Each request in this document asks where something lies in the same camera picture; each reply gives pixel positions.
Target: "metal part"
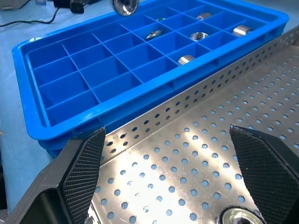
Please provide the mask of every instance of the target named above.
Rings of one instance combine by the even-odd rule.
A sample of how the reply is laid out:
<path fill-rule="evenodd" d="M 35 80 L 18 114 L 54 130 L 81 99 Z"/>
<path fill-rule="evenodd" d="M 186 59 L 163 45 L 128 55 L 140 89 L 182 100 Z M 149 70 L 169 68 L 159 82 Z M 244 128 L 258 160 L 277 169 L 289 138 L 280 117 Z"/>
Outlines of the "metal part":
<path fill-rule="evenodd" d="M 212 14 L 210 14 L 210 13 L 202 13 L 202 14 L 197 15 L 195 18 L 197 20 L 205 20 L 205 19 L 209 18 L 210 16 L 212 16 Z"/>
<path fill-rule="evenodd" d="M 130 16 L 138 8 L 139 0 L 111 0 L 115 11 L 122 16 Z"/>
<path fill-rule="evenodd" d="M 202 39 L 207 38 L 209 35 L 202 32 L 196 32 L 190 35 L 190 38 L 194 41 L 200 41 Z"/>
<path fill-rule="evenodd" d="M 158 18 L 158 19 L 156 19 L 156 21 L 163 21 L 163 20 L 165 20 L 165 18 Z"/>
<path fill-rule="evenodd" d="M 253 29 L 240 25 L 234 28 L 233 34 L 235 34 L 236 36 L 245 36 L 246 34 L 249 34 L 251 31 L 253 31 Z"/>
<path fill-rule="evenodd" d="M 146 36 L 145 40 L 146 41 L 150 41 L 152 39 L 155 39 L 156 37 L 159 37 L 162 34 L 162 30 L 157 30 L 157 31 L 153 31 L 151 32 L 149 35 Z"/>
<path fill-rule="evenodd" d="M 214 224 L 231 205 L 257 212 L 229 126 L 285 135 L 286 144 L 299 155 L 299 114 L 290 110 L 298 108 L 291 93 L 298 94 L 299 60 L 294 55 L 299 50 L 290 47 L 298 33 L 298 28 L 291 30 L 110 133 L 102 154 L 100 191 L 93 196 L 101 221 Z"/>
<path fill-rule="evenodd" d="M 178 60 L 178 63 L 180 65 L 183 65 L 183 64 L 187 64 L 189 63 L 190 61 L 194 60 L 195 58 L 191 55 L 185 55 L 185 56 L 182 56 L 179 60 Z"/>
<path fill-rule="evenodd" d="M 218 217 L 217 224 L 265 224 L 254 212 L 241 207 L 225 210 Z"/>

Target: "table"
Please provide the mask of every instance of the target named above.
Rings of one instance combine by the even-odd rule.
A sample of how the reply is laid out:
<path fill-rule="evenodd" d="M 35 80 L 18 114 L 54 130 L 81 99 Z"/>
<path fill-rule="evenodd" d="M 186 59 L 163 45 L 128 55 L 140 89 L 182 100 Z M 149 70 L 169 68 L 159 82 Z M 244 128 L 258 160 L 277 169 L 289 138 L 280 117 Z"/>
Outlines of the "table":
<path fill-rule="evenodd" d="M 285 31 L 298 24 L 299 1 L 297 0 L 247 0 L 247 2 L 288 13 L 290 21 Z M 112 10 L 109 0 L 102 0 L 86 6 L 83 15 L 72 14 L 69 9 L 60 9 L 55 21 L 50 25 L 19 23 L 0 28 L 0 147 L 9 212 L 14 209 L 37 174 L 52 161 L 46 150 L 26 132 L 11 54 L 12 48 L 22 41 L 86 21 Z M 19 10 L 0 12 L 0 24 L 16 19 L 47 21 L 52 18 L 54 11 L 51 2 L 48 2 L 47 6 L 39 6 L 31 0 Z"/>

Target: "metal bearing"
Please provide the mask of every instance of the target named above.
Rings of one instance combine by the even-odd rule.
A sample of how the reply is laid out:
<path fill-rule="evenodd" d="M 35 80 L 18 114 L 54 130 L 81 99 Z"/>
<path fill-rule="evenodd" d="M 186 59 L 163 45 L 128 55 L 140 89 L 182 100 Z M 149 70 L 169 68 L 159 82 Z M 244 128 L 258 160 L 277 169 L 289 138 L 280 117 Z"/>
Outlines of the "metal bearing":
<path fill-rule="evenodd" d="M 241 207 L 225 209 L 218 217 L 217 224 L 266 224 L 266 222 L 253 211 Z"/>
<path fill-rule="evenodd" d="M 205 19 L 209 18 L 210 16 L 212 16 L 212 14 L 210 14 L 210 13 L 202 13 L 202 14 L 197 15 L 195 18 L 197 20 L 205 20 Z"/>
<path fill-rule="evenodd" d="M 179 60 L 178 60 L 178 63 L 180 65 L 183 65 L 183 64 L 187 64 L 189 63 L 190 61 L 194 60 L 194 57 L 191 56 L 191 55 L 184 55 L 182 56 Z"/>
<path fill-rule="evenodd" d="M 240 25 L 237 26 L 236 28 L 234 28 L 233 34 L 237 35 L 237 36 L 245 36 L 246 34 L 250 33 L 251 31 L 253 31 L 253 29 Z"/>
<path fill-rule="evenodd" d="M 200 41 L 207 38 L 209 35 L 203 32 L 196 32 L 190 35 L 190 38 L 194 41 Z"/>

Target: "stainless steel surface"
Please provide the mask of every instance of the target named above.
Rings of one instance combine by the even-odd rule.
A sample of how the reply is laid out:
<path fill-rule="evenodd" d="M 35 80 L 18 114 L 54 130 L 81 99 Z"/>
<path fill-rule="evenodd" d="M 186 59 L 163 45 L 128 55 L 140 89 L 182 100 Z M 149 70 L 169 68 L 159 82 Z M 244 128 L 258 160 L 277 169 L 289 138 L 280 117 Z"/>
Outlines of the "stainless steel surface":
<path fill-rule="evenodd" d="M 191 56 L 191 55 L 185 55 L 185 56 L 182 56 L 179 60 L 178 60 L 178 63 L 180 65 L 184 65 L 184 64 L 187 64 L 188 62 L 194 60 L 194 57 Z"/>
<path fill-rule="evenodd" d="M 115 11 L 122 16 L 130 16 L 138 8 L 139 0 L 111 0 Z"/>
<path fill-rule="evenodd" d="M 299 155 L 299 49 L 290 47 L 298 33 L 271 41 L 109 134 L 93 197 L 102 222 L 214 224 L 228 206 L 256 210 L 229 126 L 271 133 Z"/>
<path fill-rule="evenodd" d="M 205 20 L 206 18 L 209 18 L 210 16 L 212 16 L 212 14 L 210 13 L 202 13 L 196 16 L 197 20 Z"/>
<path fill-rule="evenodd" d="M 162 34 L 162 30 L 157 30 L 157 31 L 153 31 L 151 32 L 149 35 L 146 36 L 145 40 L 146 41 L 150 41 L 156 37 L 159 37 Z"/>
<path fill-rule="evenodd" d="M 190 35 L 190 38 L 194 41 L 200 41 L 202 39 L 205 39 L 206 37 L 208 37 L 209 35 L 206 33 L 202 33 L 202 32 L 196 32 Z"/>
<path fill-rule="evenodd" d="M 231 208 L 224 212 L 222 224 L 264 224 L 265 222 L 254 212 L 243 208 Z"/>
<path fill-rule="evenodd" d="M 234 28 L 233 30 L 233 34 L 237 35 L 237 36 L 245 36 L 246 34 L 250 33 L 253 29 L 240 25 L 237 26 L 236 28 Z"/>

